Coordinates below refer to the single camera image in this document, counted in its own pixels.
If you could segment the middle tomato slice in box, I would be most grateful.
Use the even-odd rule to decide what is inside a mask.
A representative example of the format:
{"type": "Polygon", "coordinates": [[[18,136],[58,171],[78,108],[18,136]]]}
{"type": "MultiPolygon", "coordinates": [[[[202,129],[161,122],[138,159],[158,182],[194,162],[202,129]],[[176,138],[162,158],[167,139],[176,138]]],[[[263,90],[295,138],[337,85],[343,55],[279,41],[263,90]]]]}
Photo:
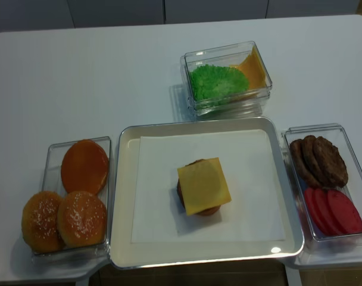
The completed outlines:
{"type": "Polygon", "coordinates": [[[329,207],[327,194],[322,189],[315,189],[313,195],[319,217],[329,235],[343,235],[344,232],[329,207]]]}

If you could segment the middle meat patty in box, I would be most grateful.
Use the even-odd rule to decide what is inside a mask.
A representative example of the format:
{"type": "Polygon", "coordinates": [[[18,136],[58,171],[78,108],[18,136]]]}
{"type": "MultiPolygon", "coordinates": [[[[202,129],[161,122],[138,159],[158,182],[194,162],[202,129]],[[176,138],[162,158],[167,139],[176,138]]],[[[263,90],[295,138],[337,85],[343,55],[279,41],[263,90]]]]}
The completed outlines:
{"type": "Polygon", "coordinates": [[[329,187],[331,183],[322,172],[313,153],[313,143],[316,140],[314,135],[306,136],[302,141],[302,153],[304,160],[313,176],[320,182],[321,186],[329,187]]]}

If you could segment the flat bottom bun in box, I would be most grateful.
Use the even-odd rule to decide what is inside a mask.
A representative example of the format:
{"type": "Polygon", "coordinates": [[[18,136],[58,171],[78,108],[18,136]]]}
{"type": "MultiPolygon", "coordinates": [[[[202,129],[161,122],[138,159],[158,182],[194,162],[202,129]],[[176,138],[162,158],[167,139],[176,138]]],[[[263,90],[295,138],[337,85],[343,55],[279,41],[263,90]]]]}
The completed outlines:
{"type": "Polygon", "coordinates": [[[61,165],[61,180],[67,193],[85,191],[98,195],[107,183],[109,159],[103,148],[90,139],[72,145],[61,165]]]}

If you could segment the yellow cheese slice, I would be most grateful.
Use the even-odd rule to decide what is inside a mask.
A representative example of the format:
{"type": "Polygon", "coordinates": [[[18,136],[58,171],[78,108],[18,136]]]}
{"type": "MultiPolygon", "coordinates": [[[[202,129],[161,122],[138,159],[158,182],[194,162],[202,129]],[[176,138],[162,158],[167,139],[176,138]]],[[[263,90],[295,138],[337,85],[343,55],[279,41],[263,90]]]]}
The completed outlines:
{"type": "Polygon", "coordinates": [[[178,168],[178,181],[182,190],[184,209],[188,216],[205,209],[222,206],[232,198],[219,158],[178,168]]]}

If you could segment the meat patty on tray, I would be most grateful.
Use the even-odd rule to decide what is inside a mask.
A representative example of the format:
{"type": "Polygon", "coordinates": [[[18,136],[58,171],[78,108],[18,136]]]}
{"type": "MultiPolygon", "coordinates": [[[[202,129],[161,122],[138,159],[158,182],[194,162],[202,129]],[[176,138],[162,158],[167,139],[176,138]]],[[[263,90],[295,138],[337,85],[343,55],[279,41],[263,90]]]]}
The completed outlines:
{"type": "MultiPolygon", "coordinates": [[[[205,159],[196,160],[196,161],[194,161],[192,163],[187,164],[187,166],[190,166],[190,165],[202,162],[202,161],[205,161],[205,159]]],[[[180,181],[177,182],[177,195],[178,195],[178,198],[179,198],[182,206],[185,207],[185,203],[184,203],[183,195],[182,195],[182,190],[181,190],[181,186],[180,186],[180,181]]]]}

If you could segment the green lettuce piece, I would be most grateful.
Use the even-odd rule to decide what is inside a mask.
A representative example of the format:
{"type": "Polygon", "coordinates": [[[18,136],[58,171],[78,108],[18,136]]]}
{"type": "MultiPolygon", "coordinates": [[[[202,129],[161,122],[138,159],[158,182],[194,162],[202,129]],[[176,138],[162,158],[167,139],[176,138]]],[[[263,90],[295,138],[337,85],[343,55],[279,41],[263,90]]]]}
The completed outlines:
{"type": "Polygon", "coordinates": [[[248,90],[249,81],[238,69],[204,65],[189,74],[194,99],[213,100],[248,90]]]}

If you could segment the sesame bun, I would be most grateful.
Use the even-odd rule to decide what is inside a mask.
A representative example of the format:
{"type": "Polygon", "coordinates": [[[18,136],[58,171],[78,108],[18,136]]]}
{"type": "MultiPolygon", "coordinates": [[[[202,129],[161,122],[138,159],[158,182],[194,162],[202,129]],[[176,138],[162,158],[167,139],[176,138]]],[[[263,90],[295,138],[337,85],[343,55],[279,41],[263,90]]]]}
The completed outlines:
{"type": "Polygon", "coordinates": [[[58,208],[57,228],[67,247],[78,248],[102,243],[106,227],[105,204],[88,192],[68,194],[58,208]]]}
{"type": "Polygon", "coordinates": [[[58,208],[62,201],[56,192],[41,191],[24,206],[21,232],[24,242],[35,253],[51,253],[64,248],[57,228],[58,208]]]}

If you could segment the left meat patty in box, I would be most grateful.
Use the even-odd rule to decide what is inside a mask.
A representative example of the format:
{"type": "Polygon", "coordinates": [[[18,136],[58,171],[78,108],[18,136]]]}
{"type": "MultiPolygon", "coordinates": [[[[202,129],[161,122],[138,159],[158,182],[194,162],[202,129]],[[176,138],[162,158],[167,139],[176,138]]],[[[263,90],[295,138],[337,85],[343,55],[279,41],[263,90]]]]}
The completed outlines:
{"type": "Polygon", "coordinates": [[[308,167],[305,164],[303,154],[302,154],[302,140],[296,139],[292,141],[289,145],[289,150],[291,152],[292,160],[296,168],[297,173],[300,178],[312,188],[320,188],[322,185],[310,172],[308,167]]]}

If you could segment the right sesame top bun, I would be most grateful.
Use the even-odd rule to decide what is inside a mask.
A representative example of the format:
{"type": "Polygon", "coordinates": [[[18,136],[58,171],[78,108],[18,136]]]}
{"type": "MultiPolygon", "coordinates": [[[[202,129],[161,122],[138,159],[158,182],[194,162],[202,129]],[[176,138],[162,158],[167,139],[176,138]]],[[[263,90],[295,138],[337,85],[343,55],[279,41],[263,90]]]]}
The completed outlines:
{"type": "Polygon", "coordinates": [[[58,208],[57,228],[67,247],[78,248],[102,243],[106,227],[105,204],[88,192],[68,194],[58,208]]]}

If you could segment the white serving tray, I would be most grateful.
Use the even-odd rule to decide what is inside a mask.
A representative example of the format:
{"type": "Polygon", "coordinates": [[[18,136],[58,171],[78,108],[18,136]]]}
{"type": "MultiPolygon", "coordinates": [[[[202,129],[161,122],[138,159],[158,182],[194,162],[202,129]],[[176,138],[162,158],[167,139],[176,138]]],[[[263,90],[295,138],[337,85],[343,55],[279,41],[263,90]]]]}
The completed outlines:
{"type": "Polygon", "coordinates": [[[116,156],[117,268],[279,259],[304,246],[268,118],[131,126],[116,156]]]}

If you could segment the clear box with lettuce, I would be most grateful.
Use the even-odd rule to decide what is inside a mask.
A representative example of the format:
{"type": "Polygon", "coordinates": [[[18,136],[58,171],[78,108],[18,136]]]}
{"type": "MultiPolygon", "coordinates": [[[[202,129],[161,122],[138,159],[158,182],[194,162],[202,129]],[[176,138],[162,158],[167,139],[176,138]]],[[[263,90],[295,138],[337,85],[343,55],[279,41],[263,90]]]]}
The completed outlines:
{"type": "Polygon", "coordinates": [[[180,65],[198,120],[259,116],[270,98],[273,83],[254,41],[188,52],[180,65]]]}

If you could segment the white paper sheet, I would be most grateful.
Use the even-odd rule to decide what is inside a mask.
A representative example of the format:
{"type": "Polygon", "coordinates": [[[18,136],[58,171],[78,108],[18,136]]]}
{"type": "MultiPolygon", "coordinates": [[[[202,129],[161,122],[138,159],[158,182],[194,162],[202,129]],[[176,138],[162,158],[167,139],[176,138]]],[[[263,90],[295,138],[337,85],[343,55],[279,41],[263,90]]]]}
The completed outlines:
{"type": "Polygon", "coordinates": [[[142,137],[138,163],[133,243],[285,239],[265,131],[142,137]],[[220,160],[232,200],[211,216],[188,216],[177,196],[177,169],[209,158],[220,160]]]}

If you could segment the meat patty in box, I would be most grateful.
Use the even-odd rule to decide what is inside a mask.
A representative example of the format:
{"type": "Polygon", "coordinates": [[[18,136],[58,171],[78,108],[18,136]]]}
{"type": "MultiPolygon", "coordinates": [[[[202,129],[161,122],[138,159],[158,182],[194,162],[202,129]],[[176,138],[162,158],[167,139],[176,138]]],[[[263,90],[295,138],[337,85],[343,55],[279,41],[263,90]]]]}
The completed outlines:
{"type": "Polygon", "coordinates": [[[300,178],[312,188],[320,188],[322,185],[310,172],[308,167],[305,164],[303,154],[302,154],[302,140],[296,139],[292,141],[289,145],[289,150],[291,152],[292,160],[296,168],[297,173],[300,178]]]}
{"type": "Polygon", "coordinates": [[[329,187],[331,183],[322,172],[313,153],[313,143],[316,140],[314,135],[306,136],[302,141],[302,153],[304,160],[313,176],[320,182],[321,186],[329,187]]]}
{"type": "Polygon", "coordinates": [[[342,188],[348,183],[347,166],[335,145],[319,136],[313,142],[313,153],[321,171],[333,186],[342,188]]]}

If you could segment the left sesame top bun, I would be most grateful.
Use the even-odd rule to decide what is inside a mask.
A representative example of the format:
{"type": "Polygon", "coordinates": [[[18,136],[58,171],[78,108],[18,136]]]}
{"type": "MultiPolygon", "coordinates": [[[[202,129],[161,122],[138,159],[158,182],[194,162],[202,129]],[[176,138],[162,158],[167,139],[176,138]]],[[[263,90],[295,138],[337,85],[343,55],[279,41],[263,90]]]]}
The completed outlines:
{"type": "Polygon", "coordinates": [[[58,208],[62,201],[56,192],[41,191],[24,206],[21,232],[24,242],[35,253],[51,253],[64,248],[57,228],[58,208]]]}

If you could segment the clear box with patties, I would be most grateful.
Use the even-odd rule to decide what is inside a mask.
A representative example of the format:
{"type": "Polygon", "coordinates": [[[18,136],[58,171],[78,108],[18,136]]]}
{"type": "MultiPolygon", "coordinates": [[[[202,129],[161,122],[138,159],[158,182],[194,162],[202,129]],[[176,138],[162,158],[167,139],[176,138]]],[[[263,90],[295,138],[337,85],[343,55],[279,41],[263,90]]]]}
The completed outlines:
{"type": "Polygon", "coordinates": [[[308,186],[299,176],[292,160],[289,145],[296,139],[303,140],[308,135],[319,136],[329,140],[338,148],[348,172],[348,183],[340,188],[331,184],[329,187],[321,186],[326,194],[328,190],[335,189],[345,194],[355,205],[362,219],[362,170],[347,137],[345,129],[338,124],[314,125],[289,128],[282,133],[284,141],[284,152],[286,164],[294,183],[294,192],[297,198],[298,213],[302,223],[302,230],[305,236],[305,247],[311,252],[322,253],[350,253],[353,250],[361,249],[362,255],[362,233],[343,235],[323,235],[316,224],[312,221],[304,198],[304,191],[308,186]]]}

